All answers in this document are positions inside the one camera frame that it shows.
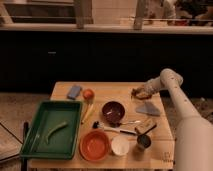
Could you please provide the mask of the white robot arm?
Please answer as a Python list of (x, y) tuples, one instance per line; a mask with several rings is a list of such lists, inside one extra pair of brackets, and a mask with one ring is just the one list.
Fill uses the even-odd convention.
[(167, 90), (180, 122), (176, 130), (173, 171), (213, 171), (213, 124), (203, 118), (181, 89), (183, 77), (166, 68), (156, 78), (133, 89), (131, 95), (147, 99)]

